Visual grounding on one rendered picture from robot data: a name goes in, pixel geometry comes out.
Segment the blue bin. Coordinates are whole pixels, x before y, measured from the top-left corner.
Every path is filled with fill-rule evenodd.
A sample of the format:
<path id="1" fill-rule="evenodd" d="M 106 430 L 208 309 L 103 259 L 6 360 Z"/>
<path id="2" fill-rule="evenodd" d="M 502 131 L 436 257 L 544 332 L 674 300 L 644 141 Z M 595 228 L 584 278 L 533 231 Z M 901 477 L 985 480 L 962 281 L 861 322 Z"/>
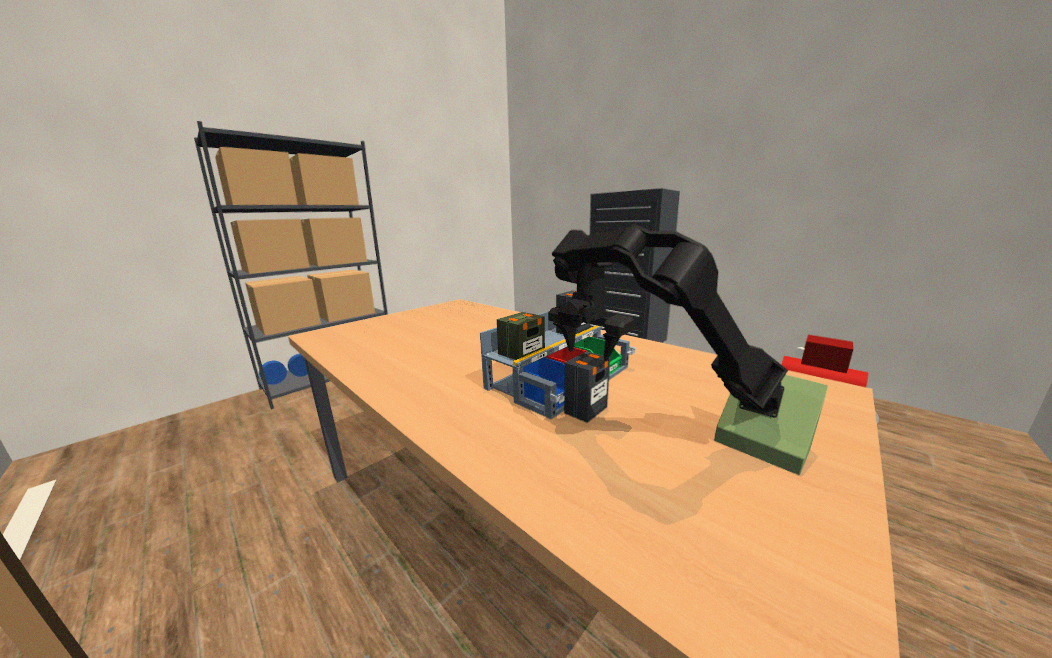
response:
<path id="1" fill-rule="evenodd" d="M 564 392 L 564 383 L 565 383 L 564 363 L 544 357 L 527 366 L 524 366 L 524 372 L 555 382 L 557 395 Z M 538 388 L 537 386 L 524 382 L 524 397 L 545 405 L 545 397 L 543 388 Z M 564 393 L 563 393 L 563 399 L 557 403 L 557 408 L 560 408 L 563 405 L 564 405 Z"/>

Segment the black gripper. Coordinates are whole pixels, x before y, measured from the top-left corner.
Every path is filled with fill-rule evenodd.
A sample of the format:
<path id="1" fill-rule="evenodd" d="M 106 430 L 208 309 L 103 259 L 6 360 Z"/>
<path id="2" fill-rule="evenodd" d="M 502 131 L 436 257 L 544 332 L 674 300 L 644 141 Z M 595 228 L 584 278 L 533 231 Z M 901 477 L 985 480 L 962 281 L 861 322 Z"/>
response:
<path id="1" fill-rule="evenodd" d="M 578 298 L 582 300 L 586 300 L 586 296 L 592 297 L 595 306 L 595 319 L 591 320 L 589 323 L 604 326 L 604 330 L 606 331 L 606 333 L 603 334 L 605 338 L 604 361 L 608 361 L 621 336 L 635 328 L 635 321 L 632 317 L 624 315 L 614 315 L 610 318 L 603 317 L 603 315 L 606 314 L 606 310 L 603 310 L 604 296 L 607 296 L 607 291 L 604 291 L 604 288 L 583 290 L 576 287 L 576 292 L 573 292 L 573 296 L 576 294 Z M 553 324 L 562 331 L 567 346 L 571 352 L 573 351 L 575 344 L 576 328 L 560 324 L 557 310 L 561 306 L 557 306 L 549 311 L 549 321 L 553 321 Z"/>

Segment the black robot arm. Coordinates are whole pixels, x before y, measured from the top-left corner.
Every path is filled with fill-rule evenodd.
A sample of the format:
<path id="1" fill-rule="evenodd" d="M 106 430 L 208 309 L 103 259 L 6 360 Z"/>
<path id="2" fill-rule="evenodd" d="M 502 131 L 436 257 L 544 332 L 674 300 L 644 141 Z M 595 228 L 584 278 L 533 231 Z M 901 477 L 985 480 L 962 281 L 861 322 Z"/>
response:
<path id="1" fill-rule="evenodd" d="M 636 260 L 645 246 L 673 248 L 652 278 Z M 641 288 L 686 310 L 717 354 L 711 367 L 739 399 L 739 408 L 777 417 L 784 393 L 781 381 L 788 368 L 763 348 L 748 345 L 719 296 L 719 270 L 706 246 L 676 231 L 649 231 L 631 224 L 592 235 L 570 230 L 552 256 L 557 278 L 583 290 L 604 288 L 605 267 L 611 267 L 611 262 L 630 268 Z M 595 319 L 591 296 L 582 300 L 572 294 L 571 301 L 557 311 L 560 324 L 572 328 Z"/>

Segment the green open bin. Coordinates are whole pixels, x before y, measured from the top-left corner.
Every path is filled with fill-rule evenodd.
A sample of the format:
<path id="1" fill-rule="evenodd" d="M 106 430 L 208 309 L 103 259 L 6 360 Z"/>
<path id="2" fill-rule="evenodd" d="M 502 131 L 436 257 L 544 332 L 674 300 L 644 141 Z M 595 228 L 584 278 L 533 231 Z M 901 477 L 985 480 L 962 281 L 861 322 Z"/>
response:
<path id="1" fill-rule="evenodd" d="M 586 350 L 591 353 L 595 353 L 604 356 L 605 340 L 598 339 L 594 337 L 587 337 L 575 343 L 574 348 Z M 613 350 L 610 361 L 610 374 L 621 368 L 622 356 L 618 353 L 616 348 Z"/>

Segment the red open bin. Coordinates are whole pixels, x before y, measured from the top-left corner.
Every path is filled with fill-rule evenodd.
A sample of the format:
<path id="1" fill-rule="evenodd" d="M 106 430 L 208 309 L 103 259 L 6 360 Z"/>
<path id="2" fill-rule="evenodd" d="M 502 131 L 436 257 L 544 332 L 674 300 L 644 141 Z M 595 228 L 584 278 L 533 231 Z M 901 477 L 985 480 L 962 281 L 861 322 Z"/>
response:
<path id="1" fill-rule="evenodd" d="M 565 364 L 565 362 L 567 362 L 567 361 L 575 358 L 578 355 L 580 355 L 580 354 L 582 354 L 584 352 L 586 352 L 586 350 L 582 350 L 582 348 L 573 348 L 573 351 L 570 352 L 569 348 L 566 347 L 566 348 L 561 348 L 561 350 L 557 351 L 555 353 L 546 356 L 545 358 L 549 358 L 549 359 L 552 359 L 552 360 L 555 360 L 558 362 L 562 362 L 562 363 Z"/>

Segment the grey metal bin rack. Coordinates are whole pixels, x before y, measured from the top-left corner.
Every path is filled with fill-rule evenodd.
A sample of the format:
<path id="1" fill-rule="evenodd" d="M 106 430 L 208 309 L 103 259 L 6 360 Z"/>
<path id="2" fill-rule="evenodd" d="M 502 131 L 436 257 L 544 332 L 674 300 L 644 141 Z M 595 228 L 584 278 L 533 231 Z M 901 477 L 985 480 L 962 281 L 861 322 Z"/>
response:
<path id="1" fill-rule="evenodd" d="M 553 321 L 549 321 L 549 311 L 537 315 L 545 316 L 545 347 L 565 339 L 563 334 L 557 333 L 557 325 L 553 324 Z M 601 326 L 599 326 L 595 330 L 590 330 L 576 336 L 575 343 L 589 336 L 605 340 L 604 336 L 601 335 Z M 512 397 L 514 396 L 515 404 L 537 412 L 538 414 L 549 419 L 553 419 L 558 414 L 564 411 L 564 405 L 557 408 L 557 402 L 563 399 L 563 392 L 557 395 L 557 383 L 524 372 L 524 366 L 553 354 L 561 348 L 568 347 L 566 341 L 554 347 L 547 348 L 529 358 L 519 361 L 515 365 L 513 365 L 513 361 L 515 361 L 515 359 L 498 354 L 497 327 L 480 332 L 480 344 L 483 387 L 485 390 L 489 391 L 491 388 L 495 388 Z M 622 356 L 622 365 L 621 368 L 618 368 L 615 372 L 610 374 L 610 379 L 623 370 L 628 368 L 629 354 L 633 355 L 636 353 L 636 347 L 630 346 L 630 341 L 620 339 L 618 341 L 618 346 L 621 346 L 620 355 Z M 513 374 L 493 382 L 492 360 L 513 367 Z M 539 388 L 544 388 L 545 405 L 524 397 L 524 382 Z"/>

